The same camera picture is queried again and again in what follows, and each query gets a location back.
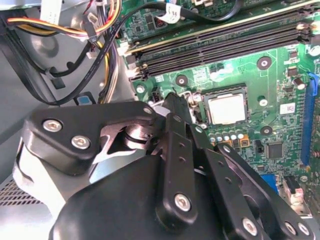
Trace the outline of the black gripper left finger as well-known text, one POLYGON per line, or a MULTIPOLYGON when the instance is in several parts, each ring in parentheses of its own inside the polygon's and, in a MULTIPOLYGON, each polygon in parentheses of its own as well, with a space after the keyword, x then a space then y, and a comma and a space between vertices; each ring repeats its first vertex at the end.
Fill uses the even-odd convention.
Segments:
POLYGON ((58 206, 58 199, 51 193, 45 202, 54 209, 57 220, 67 201, 93 184, 88 182, 93 162, 131 150, 134 139, 128 131, 138 128, 147 135, 137 142, 146 149, 143 157, 177 158, 185 162, 178 170, 165 168, 155 207, 159 221, 163 225, 192 225, 198 209, 193 146, 187 126, 173 111, 162 116, 141 101, 35 111, 24 123, 24 147, 44 171, 38 170, 30 178, 34 184, 47 183, 57 192, 65 193, 63 206, 58 206))

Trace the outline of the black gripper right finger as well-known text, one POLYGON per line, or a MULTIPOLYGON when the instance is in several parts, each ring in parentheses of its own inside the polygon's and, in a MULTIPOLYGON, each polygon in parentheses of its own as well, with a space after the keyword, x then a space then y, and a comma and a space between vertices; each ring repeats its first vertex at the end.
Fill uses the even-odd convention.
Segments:
POLYGON ((226 143, 212 146, 190 126, 196 163, 203 167, 229 240, 314 240, 309 225, 226 143))

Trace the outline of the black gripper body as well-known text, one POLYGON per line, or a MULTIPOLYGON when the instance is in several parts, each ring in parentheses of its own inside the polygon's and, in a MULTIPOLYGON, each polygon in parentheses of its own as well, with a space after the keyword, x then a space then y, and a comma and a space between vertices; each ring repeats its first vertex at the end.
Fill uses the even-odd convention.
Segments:
POLYGON ((145 156, 75 193, 53 224, 51 240, 223 240, 220 205, 211 180, 195 172, 195 222, 183 230, 167 229, 156 214, 159 187, 167 166, 185 162, 145 156))

